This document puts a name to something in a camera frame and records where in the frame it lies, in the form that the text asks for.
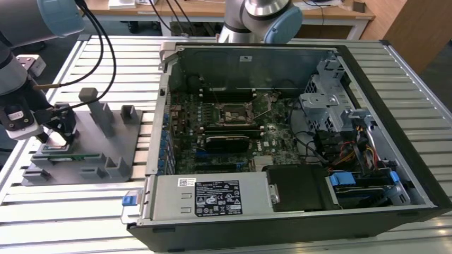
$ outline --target barcode sticker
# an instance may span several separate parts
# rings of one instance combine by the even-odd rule
[[[191,187],[195,186],[196,178],[179,178],[178,187]]]

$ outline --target warning label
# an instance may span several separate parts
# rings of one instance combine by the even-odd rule
[[[239,181],[195,184],[198,217],[243,214]]]

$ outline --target circuit board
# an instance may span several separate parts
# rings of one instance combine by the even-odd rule
[[[254,97],[248,103],[207,103],[198,95],[172,94],[176,174],[250,172],[260,171],[266,165],[300,163],[287,123],[288,99],[266,92]],[[244,152],[207,152],[206,137],[223,136],[223,127],[230,127],[228,135],[248,135]]]

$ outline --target metal bracket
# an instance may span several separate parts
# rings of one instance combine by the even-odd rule
[[[344,110],[340,114],[340,118],[344,123],[344,128],[352,128],[351,119],[364,119],[364,118],[374,119],[371,112],[362,108],[356,110]]]
[[[160,64],[159,70],[164,70],[164,66],[179,58],[178,52],[183,51],[184,48],[176,47],[176,42],[164,42],[160,46]]]

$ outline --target slotted aluminum surface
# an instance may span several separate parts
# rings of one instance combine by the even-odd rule
[[[20,141],[0,172],[0,253],[152,253],[126,231],[120,222],[122,196],[144,185],[144,167],[152,131],[156,90],[160,72],[159,47],[182,38],[111,37],[118,50],[118,81],[103,99],[111,109],[135,104],[146,111],[135,155],[134,177],[128,183],[20,186],[23,167],[28,166],[35,140]],[[214,42],[198,38],[191,42]],[[452,128],[450,113],[412,75],[391,48],[379,42],[343,40],[295,40],[292,43],[346,44],[368,75],[422,157],[447,194],[452,195]],[[78,42],[58,81],[80,77],[99,56],[99,39]],[[112,60],[106,54],[102,67],[83,83],[52,90],[52,103],[78,103],[83,87],[104,91],[111,79]],[[358,98],[360,94],[352,88]],[[320,241],[278,246],[212,250],[207,253],[451,253],[452,219],[446,214],[427,222],[411,223],[375,238]]]

